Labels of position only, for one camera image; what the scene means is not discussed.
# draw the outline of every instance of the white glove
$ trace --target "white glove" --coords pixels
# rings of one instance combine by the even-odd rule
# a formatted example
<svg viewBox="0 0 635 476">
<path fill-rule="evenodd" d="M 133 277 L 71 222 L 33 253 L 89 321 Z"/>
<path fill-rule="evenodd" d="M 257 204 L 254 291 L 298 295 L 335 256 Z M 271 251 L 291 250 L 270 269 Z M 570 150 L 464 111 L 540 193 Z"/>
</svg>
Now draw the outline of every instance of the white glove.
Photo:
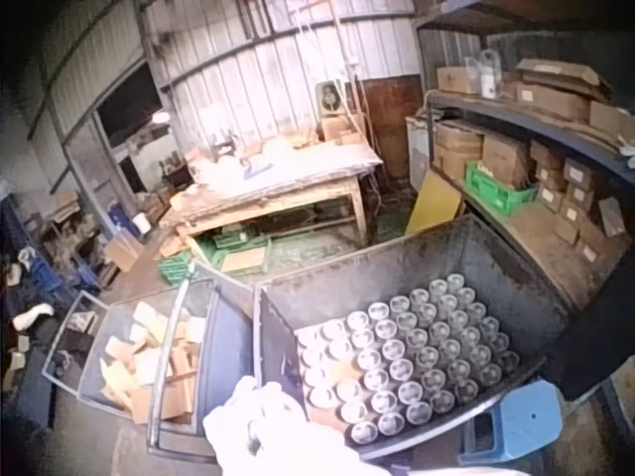
<svg viewBox="0 0 635 476">
<path fill-rule="evenodd" d="M 53 310 L 53 307 L 50 304 L 43 302 L 42 304 L 34 305 L 22 314 L 16 315 L 12 320 L 13 326 L 18 332 L 21 332 L 31 327 L 38 316 L 42 314 L 53 315 L 54 313 L 55 311 Z"/>
</svg>

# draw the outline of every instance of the box label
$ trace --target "box label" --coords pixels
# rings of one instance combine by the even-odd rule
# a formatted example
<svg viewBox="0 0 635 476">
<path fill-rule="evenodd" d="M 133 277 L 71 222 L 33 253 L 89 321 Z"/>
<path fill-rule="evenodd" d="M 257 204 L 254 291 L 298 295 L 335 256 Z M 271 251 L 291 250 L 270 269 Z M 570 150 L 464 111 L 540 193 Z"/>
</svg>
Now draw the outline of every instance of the box label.
<svg viewBox="0 0 635 476">
<path fill-rule="evenodd" d="M 562 68 L 559 66 L 553 66 L 552 64 L 538 64 L 534 67 L 534 71 L 537 72 L 549 72 L 551 74 L 560 74 L 562 72 Z"/>
<path fill-rule="evenodd" d="M 591 250 L 588 246 L 584 247 L 584 249 L 582 250 L 582 254 L 591 263 L 594 263 L 595 259 L 597 258 L 597 254 L 593 250 Z"/>
<path fill-rule="evenodd" d="M 584 172 L 579 171 L 575 167 L 571 167 L 571 169 L 569 170 L 569 175 L 577 182 L 581 183 L 584 180 Z"/>
<path fill-rule="evenodd" d="M 584 190 L 580 190 L 579 188 L 574 188 L 573 198 L 575 198 L 577 201 L 584 201 Z"/>
<path fill-rule="evenodd" d="M 567 210 L 567 218 L 571 221 L 575 221 L 575 219 L 577 218 L 577 212 L 574 209 L 569 208 Z"/>
<path fill-rule="evenodd" d="M 549 203 L 554 201 L 554 195 L 550 191 L 548 191 L 546 188 L 543 189 L 543 198 Z"/>
<path fill-rule="evenodd" d="M 534 102 L 534 91 L 523 89 L 520 91 L 520 97 L 525 102 Z"/>
</svg>

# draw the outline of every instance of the cardboard box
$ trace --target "cardboard box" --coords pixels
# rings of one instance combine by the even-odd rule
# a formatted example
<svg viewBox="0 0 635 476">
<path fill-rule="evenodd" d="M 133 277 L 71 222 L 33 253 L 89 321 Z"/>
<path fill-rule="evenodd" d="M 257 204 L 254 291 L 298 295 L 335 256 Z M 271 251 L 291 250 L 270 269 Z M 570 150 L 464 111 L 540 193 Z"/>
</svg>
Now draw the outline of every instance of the cardboard box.
<svg viewBox="0 0 635 476">
<path fill-rule="evenodd" d="M 538 141 L 532 141 L 529 156 L 548 171 L 561 170 L 565 166 L 565 156 L 561 151 L 549 148 Z"/>
<path fill-rule="evenodd" d="M 619 208 L 619 202 L 614 196 L 604 198 L 597 205 L 602 216 L 602 224 L 604 225 L 606 236 L 612 238 L 626 232 L 624 217 Z"/>
<path fill-rule="evenodd" d="M 563 219 L 568 221 L 571 226 L 575 227 L 576 230 L 579 230 L 582 222 L 587 218 L 586 212 L 567 198 L 563 199 L 560 215 Z"/>
<path fill-rule="evenodd" d="M 575 228 L 568 220 L 558 215 L 556 217 L 556 225 L 554 227 L 556 235 L 565 240 L 570 245 L 575 245 L 577 241 L 577 228 Z"/>
<path fill-rule="evenodd" d="M 479 159 L 476 154 L 449 151 L 439 145 L 435 146 L 435 155 L 439 157 L 444 173 L 452 180 L 465 180 L 467 164 Z"/>
<path fill-rule="evenodd" d="M 516 189 L 526 187 L 530 164 L 520 142 L 500 134 L 487 134 L 483 142 L 483 164 L 505 185 Z"/>
<path fill-rule="evenodd" d="M 591 191 L 593 189 L 594 176 L 595 173 L 589 167 L 583 166 L 572 159 L 567 159 L 565 162 L 565 179 L 573 183 L 577 188 Z"/>
<path fill-rule="evenodd" d="M 635 142 L 635 117 L 597 101 L 591 101 L 588 123 L 613 137 Z"/>
<path fill-rule="evenodd" d="M 575 203 L 579 208 L 581 208 L 584 211 L 591 210 L 594 197 L 595 197 L 595 192 L 593 190 L 584 191 L 581 188 L 576 187 L 573 183 L 570 183 L 567 186 L 567 199 L 571 203 Z"/>
<path fill-rule="evenodd" d="M 532 106 L 571 121 L 588 123 L 590 104 L 586 99 L 574 94 L 520 82 L 517 100 L 520 104 Z"/>
<path fill-rule="evenodd" d="M 559 213 L 564 195 L 559 191 L 549 190 L 542 183 L 538 189 L 538 199 L 554 213 Z"/>
<path fill-rule="evenodd" d="M 516 69 L 527 82 L 583 94 L 598 101 L 607 102 L 612 93 L 611 86 L 585 64 L 549 59 L 523 59 Z"/>
<path fill-rule="evenodd" d="M 480 94 L 479 74 L 471 77 L 466 67 L 440 67 L 437 82 L 441 91 Z"/>
<path fill-rule="evenodd" d="M 567 181 L 562 170 L 549 170 L 538 165 L 536 179 L 544 183 L 549 190 L 565 191 L 567 189 Z"/>
<path fill-rule="evenodd" d="M 457 127 L 451 122 L 437 124 L 436 143 L 449 151 L 473 154 L 477 160 L 483 154 L 483 135 Z"/>
</svg>

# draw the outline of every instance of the blue stool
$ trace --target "blue stool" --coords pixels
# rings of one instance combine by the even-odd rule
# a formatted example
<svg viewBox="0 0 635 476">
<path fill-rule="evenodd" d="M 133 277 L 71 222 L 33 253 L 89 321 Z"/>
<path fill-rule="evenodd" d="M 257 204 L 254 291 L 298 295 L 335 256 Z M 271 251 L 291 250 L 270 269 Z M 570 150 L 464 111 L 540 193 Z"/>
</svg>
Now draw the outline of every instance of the blue stool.
<svg viewBox="0 0 635 476">
<path fill-rule="evenodd" d="M 544 380 L 510 392 L 485 415 L 491 417 L 493 446 L 477 449 L 475 418 L 471 419 L 463 426 L 461 466 L 520 458 L 555 441 L 563 430 L 558 392 Z"/>
</svg>

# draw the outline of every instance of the cart handle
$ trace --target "cart handle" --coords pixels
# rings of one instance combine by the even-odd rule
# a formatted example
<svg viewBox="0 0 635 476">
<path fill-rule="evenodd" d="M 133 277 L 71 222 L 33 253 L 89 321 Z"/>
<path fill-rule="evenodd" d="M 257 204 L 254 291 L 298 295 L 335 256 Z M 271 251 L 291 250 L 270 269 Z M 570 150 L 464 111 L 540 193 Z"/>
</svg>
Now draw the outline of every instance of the cart handle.
<svg viewBox="0 0 635 476">
<path fill-rule="evenodd" d="M 146 445 L 148 453 L 161 456 L 164 458 L 176 459 L 188 463 L 197 464 L 218 464 L 216 456 L 186 453 L 183 451 L 175 451 L 161 447 L 160 431 L 161 431 L 161 409 L 163 407 L 163 393 L 166 388 L 166 379 L 168 374 L 168 361 L 170 360 L 170 349 L 177 333 L 177 324 L 181 315 L 181 308 L 188 293 L 191 277 L 193 276 L 194 262 L 190 262 L 188 273 L 179 286 L 177 299 L 172 308 L 172 315 L 168 321 L 168 328 L 161 347 L 161 356 L 159 357 L 159 365 L 157 366 L 157 375 L 155 383 L 152 386 L 152 399 L 150 400 L 150 417 L 148 420 L 148 431 L 146 433 Z"/>
</svg>

